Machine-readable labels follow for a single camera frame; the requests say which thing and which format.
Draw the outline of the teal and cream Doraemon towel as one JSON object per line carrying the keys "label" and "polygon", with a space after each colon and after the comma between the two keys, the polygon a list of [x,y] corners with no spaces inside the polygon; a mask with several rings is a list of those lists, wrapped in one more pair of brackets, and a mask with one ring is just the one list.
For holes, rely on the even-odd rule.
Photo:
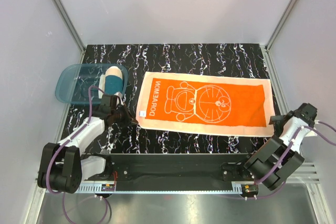
{"label": "teal and cream Doraemon towel", "polygon": [[121,65],[101,64],[102,75],[99,79],[99,89],[105,94],[125,93],[126,77]]}

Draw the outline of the orange and cream Doraemon towel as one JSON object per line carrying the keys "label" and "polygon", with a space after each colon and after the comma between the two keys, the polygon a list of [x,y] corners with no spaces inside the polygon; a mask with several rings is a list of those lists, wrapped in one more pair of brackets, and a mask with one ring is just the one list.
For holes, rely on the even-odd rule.
{"label": "orange and cream Doraemon towel", "polygon": [[269,137],[273,115],[268,79],[146,72],[136,120],[148,130]]}

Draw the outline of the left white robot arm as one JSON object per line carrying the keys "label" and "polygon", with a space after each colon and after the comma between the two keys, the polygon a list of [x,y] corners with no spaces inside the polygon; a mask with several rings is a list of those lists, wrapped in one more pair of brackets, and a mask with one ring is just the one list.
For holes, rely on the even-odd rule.
{"label": "left white robot arm", "polygon": [[107,159],[98,156],[81,158],[95,138],[114,124],[127,127],[137,124],[120,93],[104,94],[100,105],[67,138],[58,143],[47,143],[41,155],[37,185],[52,194],[77,191],[82,181],[106,170]]}

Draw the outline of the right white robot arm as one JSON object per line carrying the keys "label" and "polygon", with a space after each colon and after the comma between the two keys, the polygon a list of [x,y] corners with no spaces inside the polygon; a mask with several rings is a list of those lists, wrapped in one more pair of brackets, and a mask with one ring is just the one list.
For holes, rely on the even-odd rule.
{"label": "right white robot arm", "polygon": [[317,111],[312,104],[303,103],[285,115],[270,117],[273,136],[244,163],[255,184],[275,190],[303,164],[300,145],[314,127]]}

